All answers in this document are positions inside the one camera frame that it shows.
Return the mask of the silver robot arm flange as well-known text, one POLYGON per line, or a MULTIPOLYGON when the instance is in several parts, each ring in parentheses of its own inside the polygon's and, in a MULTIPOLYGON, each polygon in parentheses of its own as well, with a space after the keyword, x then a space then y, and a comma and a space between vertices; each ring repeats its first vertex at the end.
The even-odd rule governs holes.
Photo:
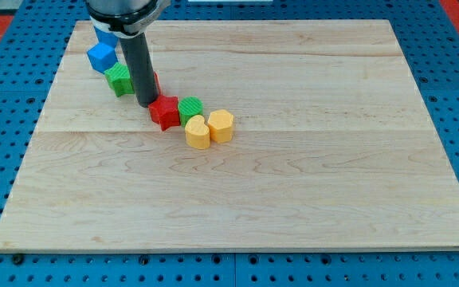
POLYGON ((119 38, 133 38, 159 18, 171 0, 86 0, 93 25, 119 38))

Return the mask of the blue block behind arm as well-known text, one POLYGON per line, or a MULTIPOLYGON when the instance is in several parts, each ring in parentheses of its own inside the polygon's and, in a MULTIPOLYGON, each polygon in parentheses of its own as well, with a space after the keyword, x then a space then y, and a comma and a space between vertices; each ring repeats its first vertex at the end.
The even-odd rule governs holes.
POLYGON ((112 48, 117 47, 119 42, 119 38, 112 33, 104 32, 101 29, 98 29, 94 26, 96 38, 99 43, 103 43, 105 45, 111 46, 112 48))

